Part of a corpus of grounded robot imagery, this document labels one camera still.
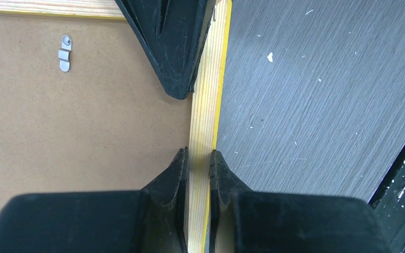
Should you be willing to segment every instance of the metal tab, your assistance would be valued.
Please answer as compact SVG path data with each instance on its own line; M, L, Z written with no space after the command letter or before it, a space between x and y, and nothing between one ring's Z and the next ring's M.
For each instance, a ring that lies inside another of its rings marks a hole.
M58 58L60 59L60 70L63 72L69 71L71 62L69 60L72 51L72 39L69 35L64 35L61 38L61 49L58 51Z

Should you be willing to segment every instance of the wooden board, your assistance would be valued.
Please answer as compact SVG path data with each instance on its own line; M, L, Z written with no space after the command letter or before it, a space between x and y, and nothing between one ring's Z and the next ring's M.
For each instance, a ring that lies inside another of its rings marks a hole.
M114 0L0 0L0 12L124 19Z
M26 192L139 189L188 145L190 114L126 22L0 15L0 208Z
M210 153L217 143L231 10L231 0L216 5L195 84L189 144L189 252L205 252L207 245Z

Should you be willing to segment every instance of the brown hardboard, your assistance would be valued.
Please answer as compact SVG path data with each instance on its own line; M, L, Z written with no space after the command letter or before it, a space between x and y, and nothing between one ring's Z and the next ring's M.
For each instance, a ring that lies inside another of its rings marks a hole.
M190 114L126 22L0 15L0 209L20 193L143 187L188 145Z

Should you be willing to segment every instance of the wooden strip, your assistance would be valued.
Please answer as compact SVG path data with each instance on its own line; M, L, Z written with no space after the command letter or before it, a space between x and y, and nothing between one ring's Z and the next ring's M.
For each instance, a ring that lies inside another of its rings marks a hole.
M0 12L124 19L114 0L0 0Z
M204 252L209 217L209 156L216 147L232 0L216 5L193 94L190 124L188 252Z

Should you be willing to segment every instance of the black surface with white specks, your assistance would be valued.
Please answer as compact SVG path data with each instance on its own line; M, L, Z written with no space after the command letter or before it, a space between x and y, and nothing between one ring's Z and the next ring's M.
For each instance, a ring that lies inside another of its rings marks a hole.
M233 2L217 149L253 190L369 200L404 143L405 1Z

